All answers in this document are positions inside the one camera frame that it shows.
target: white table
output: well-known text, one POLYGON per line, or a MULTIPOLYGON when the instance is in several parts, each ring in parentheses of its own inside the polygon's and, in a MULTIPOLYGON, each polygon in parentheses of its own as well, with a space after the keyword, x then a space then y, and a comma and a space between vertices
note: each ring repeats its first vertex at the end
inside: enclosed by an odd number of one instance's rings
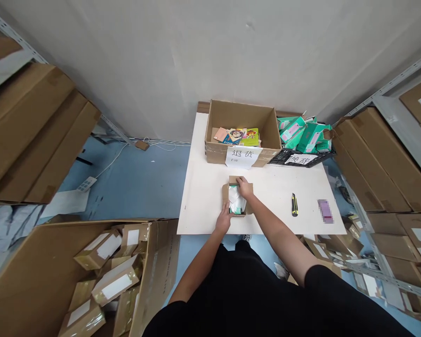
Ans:
MULTIPOLYGON (((250 170, 209 164, 204 154, 208 114, 197 113, 189 164, 182 194, 178 234, 210 234, 221 211, 221 188, 229 176, 245 176, 254 194, 295 234, 346 234, 323 164, 297 168, 267 164, 250 170), (298 201, 298 216, 291 214, 291 195, 298 201), (323 223, 318 199, 327 199, 334 224, 323 223)), ((228 234, 263 234, 255 216, 232 218, 228 234)))

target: black plastic crate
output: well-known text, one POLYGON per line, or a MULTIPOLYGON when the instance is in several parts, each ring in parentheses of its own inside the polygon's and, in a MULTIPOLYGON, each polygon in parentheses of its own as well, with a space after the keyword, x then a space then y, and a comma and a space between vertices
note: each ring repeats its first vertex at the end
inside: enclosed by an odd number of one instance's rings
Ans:
POLYGON ((298 167, 305 167, 309 169, 315 166, 316 164, 321 163, 322 161, 325 161, 326 159, 332 158, 333 156, 335 156, 335 151, 332 149, 331 152, 314 154, 317 157, 307 163, 289 162, 286 164, 285 162, 291 157, 292 154, 304 154, 304 153, 300 151, 295 151, 295 150, 282 149, 281 152, 279 152, 272 160, 270 160, 269 164, 278 164, 278 165, 284 165, 284 166, 298 166, 298 167))

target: electrical cable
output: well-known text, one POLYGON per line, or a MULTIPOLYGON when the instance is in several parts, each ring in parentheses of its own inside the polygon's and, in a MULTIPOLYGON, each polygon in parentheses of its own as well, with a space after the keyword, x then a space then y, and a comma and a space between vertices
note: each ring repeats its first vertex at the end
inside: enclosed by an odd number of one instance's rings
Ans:
POLYGON ((123 149, 125 148, 125 147, 127 147, 128 146, 128 144, 125 144, 123 147, 122 147, 122 149, 120 150, 120 152, 118 153, 118 155, 117 155, 117 157, 115 157, 114 158, 114 160, 113 161, 111 161, 111 163, 103 170, 103 171, 101 171, 100 172, 100 174, 99 175, 97 175, 96 177, 95 177, 95 179, 98 179, 98 177, 99 176, 101 176, 103 173, 104 173, 104 171, 106 171, 107 169, 109 169, 110 167, 111 167, 111 165, 112 164, 114 164, 114 162, 117 160, 117 158, 119 157, 119 155, 120 155, 120 153, 122 153, 122 151, 123 151, 123 149))

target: white paper sign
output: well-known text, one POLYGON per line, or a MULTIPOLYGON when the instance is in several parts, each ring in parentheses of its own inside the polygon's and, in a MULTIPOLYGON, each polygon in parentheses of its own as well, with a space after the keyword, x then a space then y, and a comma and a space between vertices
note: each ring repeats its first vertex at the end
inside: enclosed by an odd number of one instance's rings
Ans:
POLYGON ((228 147, 226 152, 226 166, 238 169, 250 169, 262 152, 260 147, 228 147))
POLYGON ((289 159, 285 162, 297 163, 297 164, 308 164, 317 157, 315 154, 292 154, 289 159))

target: white wall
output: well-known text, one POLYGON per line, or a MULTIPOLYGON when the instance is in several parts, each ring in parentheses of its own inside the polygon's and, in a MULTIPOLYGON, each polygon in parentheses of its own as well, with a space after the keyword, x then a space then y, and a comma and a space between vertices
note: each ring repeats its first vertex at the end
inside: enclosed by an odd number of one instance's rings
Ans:
POLYGON ((199 100, 333 121, 421 54, 421 0, 0 0, 131 136, 190 140, 199 100))

